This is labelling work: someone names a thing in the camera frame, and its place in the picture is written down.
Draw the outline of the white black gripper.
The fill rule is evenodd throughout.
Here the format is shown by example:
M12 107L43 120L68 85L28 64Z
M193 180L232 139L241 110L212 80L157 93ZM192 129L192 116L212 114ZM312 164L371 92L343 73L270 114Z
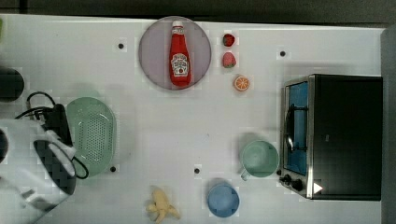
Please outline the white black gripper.
M65 108L63 105L56 104L53 108L44 111L44 124L42 127L47 131L54 131L61 142L67 146L73 146Z

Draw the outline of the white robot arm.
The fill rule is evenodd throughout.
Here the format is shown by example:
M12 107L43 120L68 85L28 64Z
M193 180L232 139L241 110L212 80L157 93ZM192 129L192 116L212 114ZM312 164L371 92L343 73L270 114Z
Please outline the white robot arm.
M1 224L35 224L74 194L77 174L65 109L42 121L1 121Z

